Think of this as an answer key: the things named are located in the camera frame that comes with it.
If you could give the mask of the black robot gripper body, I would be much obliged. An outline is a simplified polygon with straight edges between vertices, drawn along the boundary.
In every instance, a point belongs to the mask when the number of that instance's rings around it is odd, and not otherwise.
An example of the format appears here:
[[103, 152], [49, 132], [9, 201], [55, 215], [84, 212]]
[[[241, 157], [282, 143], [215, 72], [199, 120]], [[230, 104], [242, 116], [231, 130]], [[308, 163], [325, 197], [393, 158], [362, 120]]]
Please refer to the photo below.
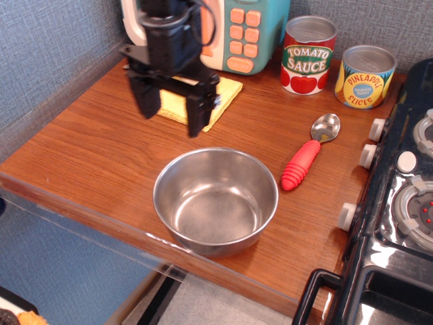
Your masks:
[[120, 49], [129, 64], [128, 77], [149, 79], [161, 90], [186, 98], [216, 96], [220, 78], [206, 67], [200, 20], [145, 20], [147, 45], [125, 45]]

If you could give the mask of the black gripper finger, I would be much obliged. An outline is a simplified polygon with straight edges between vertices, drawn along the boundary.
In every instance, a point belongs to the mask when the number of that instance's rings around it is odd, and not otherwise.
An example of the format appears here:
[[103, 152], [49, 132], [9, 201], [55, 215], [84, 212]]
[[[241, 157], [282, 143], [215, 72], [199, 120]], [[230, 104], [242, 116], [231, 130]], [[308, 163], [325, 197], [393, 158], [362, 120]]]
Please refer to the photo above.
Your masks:
[[152, 118], [160, 109], [160, 89], [141, 77], [129, 76], [129, 83], [140, 112], [146, 119]]
[[212, 111], [217, 106], [216, 98], [216, 96], [187, 96], [188, 133], [191, 138], [197, 137], [203, 128], [209, 124]]

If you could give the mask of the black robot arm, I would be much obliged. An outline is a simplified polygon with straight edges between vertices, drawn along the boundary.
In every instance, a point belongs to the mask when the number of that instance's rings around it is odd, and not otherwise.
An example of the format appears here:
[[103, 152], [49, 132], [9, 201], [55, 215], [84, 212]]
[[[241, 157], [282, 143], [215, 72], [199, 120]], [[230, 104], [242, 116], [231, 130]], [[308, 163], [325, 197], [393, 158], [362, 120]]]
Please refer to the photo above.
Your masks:
[[142, 1], [139, 22], [147, 43], [120, 50], [127, 57], [129, 84], [142, 115], [156, 115], [162, 90], [181, 95], [190, 137], [209, 124], [220, 101], [220, 78], [200, 59], [204, 6], [203, 1]]

